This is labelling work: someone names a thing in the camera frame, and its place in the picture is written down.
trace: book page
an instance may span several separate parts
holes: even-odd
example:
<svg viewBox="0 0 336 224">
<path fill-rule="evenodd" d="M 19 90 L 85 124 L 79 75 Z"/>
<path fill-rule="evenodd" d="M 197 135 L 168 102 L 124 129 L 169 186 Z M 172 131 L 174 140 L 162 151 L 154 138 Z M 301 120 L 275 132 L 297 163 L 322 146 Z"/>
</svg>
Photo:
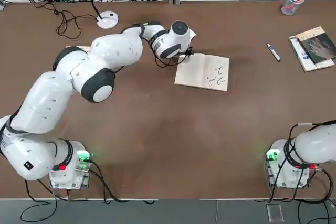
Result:
<svg viewBox="0 0 336 224">
<path fill-rule="evenodd" d="M 177 65 L 175 84 L 199 87 L 202 85 L 204 54 L 194 54 Z"/>
<path fill-rule="evenodd" d="M 228 70 L 228 58 L 194 54 L 177 66 L 175 84 L 227 91 Z"/>
<path fill-rule="evenodd" d="M 206 55 L 202 78 L 202 88 L 227 91 L 229 59 Z"/>
</svg>

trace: brown table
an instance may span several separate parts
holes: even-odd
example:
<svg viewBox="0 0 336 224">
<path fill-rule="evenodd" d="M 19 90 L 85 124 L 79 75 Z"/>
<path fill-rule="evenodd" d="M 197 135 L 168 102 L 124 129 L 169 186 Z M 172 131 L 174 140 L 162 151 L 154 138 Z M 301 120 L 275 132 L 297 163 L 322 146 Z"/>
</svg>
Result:
<svg viewBox="0 0 336 224">
<path fill-rule="evenodd" d="M 79 20 L 83 33 L 77 41 L 56 34 L 60 17 L 52 12 L 11 4 L 0 13 L 1 114 L 17 109 L 65 46 L 88 46 L 138 22 L 159 20 L 169 28 L 173 21 L 184 20 L 197 33 L 195 51 L 230 58 L 228 92 L 175 85 L 176 67 L 157 67 L 144 42 L 141 60 L 118 73 L 113 96 L 91 104 L 75 94 L 53 134 L 79 140 L 94 152 L 118 197 L 267 198 L 264 152 L 287 137 L 292 125 L 336 115 L 335 69 L 304 73 L 287 39 L 321 25 L 336 41 L 336 1 L 306 1 L 290 17 L 280 12 L 282 3 L 97 4 L 99 10 L 119 14 L 118 26 L 102 30 L 94 20 Z M 89 3 L 56 6 L 75 15 L 94 14 Z M 75 32 L 70 24 L 68 34 Z M 327 168 L 336 177 L 336 167 Z M 1 198 L 27 197 L 23 179 L 4 158 L 0 174 Z M 52 197 L 37 182 L 30 185 L 35 197 Z M 298 197 L 321 198 L 327 186 L 316 179 Z M 278 197 L 292 193 L 277 192 Z M 102 198 L 101 184 L 92 178 L 90 189 L 71 195 Z"/>
</svg>

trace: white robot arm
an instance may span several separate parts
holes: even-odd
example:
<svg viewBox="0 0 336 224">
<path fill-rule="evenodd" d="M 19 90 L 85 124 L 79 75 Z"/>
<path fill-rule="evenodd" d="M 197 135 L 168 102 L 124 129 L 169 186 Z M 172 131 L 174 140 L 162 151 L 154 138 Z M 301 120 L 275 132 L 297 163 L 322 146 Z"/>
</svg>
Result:
<svg viewBox="0 0 336 224">
<path fill-rule="evenodd" d="M 270 185 L 276 182 L 277 187 L 306 187 L 309 169 L 315 169 L 317 164 L 336 161 L 335 140 L 336 124 L 331 124 L 304 132 L 290 141 L 275 141 L 266 153 Z"/>
<path fill-rule="evenodd" d="M 183 21 L 175 21 L 169 31 L 160 22 L 135 24 L 123 30 L 123 33 L 138 33 L 145 39 L 159 58 L 169 59 L 176 55 L 187 54 L 194 33 Z"/>
<path fill-rule="evenodd" d="M 49 173 L 55 188 L 81 188 L 85 172 L 78 168 L 77 153 L 85 151 L 84 146 L 44 133 L 55 128 L 74 90 L 93 103 L 106 100 L 114 88 L 113 69 L 137 62 L 144 32 L 150 36 L 154 30 L 150 24 L 141 25 L 141 29 L 97 38 L 88 53 L 78 47 L 63 49 L 53 71 L 36 80 L 19 110 L 0 119 L 1 151 L 24 179 L 40 179 Z M 188 47 L 189 40 L 181 41 L 180 48 Z M 171 39 L 162 47 L 177 42 Z"/>
</svg>

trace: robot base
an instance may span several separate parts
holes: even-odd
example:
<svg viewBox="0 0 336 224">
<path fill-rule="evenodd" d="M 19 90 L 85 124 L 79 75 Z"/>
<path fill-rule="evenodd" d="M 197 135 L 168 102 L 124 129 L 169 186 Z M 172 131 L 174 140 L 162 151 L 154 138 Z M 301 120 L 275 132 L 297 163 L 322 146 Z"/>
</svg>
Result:
<svg viewBox="0 0 336 224">
<path fill-rule="evenodd" d="M 103 28 L 103 29 L 113 28 L 119 22 L 118 14 L 116 14 L 115 12 L 112 12 L 111 10 L 102 12 L 100 16 L 103 19 L 100 19 L 100 17 L 97 17 L 97 24 L 100 28 Z"/>
<path fill-rule="evenodd" d="M 271 149 L 266 153 L 265 156 L 265 170 L 267 173 L 268 185 L 273 187 L 275 179 L 279 173 L 280 166 L 285 160 L 285 154 L 283 146 L 286 143 L 286 139 L 280 139 L 273 143 Z M 283 165 L 278 180 L 277 187 L 284 188 L 296 188 L 301 176 L 301 169 L 295 168 L 288 162 Z M 298 188 L 304 188 L 307 185 L 307 180 L 309 177 L 309 169 L 303 170 L 303 175 Z"/>
<path fill-rule="evenodd" d="M 77 141 L 70 141 L 73 146 L 73 155 L 70 163 L 65 170 L 52 170 L 49 173 L 52 188 L 78 190 L 87 188 L 89 183 L 89 171 L 80 169 L 80 161 L 78 161 L 78 152 L 86 151 L 84 146 Z M 91 168 L 91 163 L 86 163 L 88 168 Z"/>
</svg>

